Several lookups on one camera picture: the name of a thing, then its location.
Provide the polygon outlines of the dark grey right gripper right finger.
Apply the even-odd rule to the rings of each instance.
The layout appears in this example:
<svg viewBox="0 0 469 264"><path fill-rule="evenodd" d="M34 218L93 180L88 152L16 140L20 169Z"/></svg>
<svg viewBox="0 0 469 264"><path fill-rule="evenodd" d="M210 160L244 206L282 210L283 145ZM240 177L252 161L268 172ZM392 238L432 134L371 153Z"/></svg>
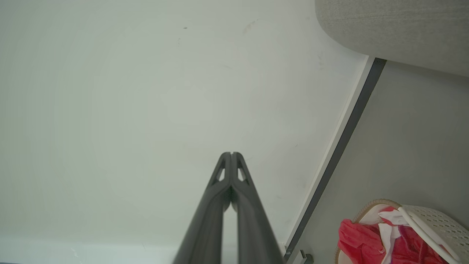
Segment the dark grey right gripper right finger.
<svg viewBox="0 0 469 264"><path fill-rule="evenodd" d="M231 202L237 212L238 262L283 264L284 259L244 157L231 154Z"/></svg>

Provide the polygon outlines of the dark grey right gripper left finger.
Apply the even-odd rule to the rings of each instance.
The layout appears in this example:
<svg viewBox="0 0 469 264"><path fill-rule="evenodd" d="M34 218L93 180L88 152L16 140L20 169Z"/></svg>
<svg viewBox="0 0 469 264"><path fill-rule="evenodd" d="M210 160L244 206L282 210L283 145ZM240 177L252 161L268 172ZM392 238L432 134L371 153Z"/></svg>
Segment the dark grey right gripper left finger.
<svg viewBox="0 0 469 264"><path fill-rule="evenodd" d="M174 264L220 264L224 212L230 205L231 153L222 153L189 228L174 258Z"/></svg>

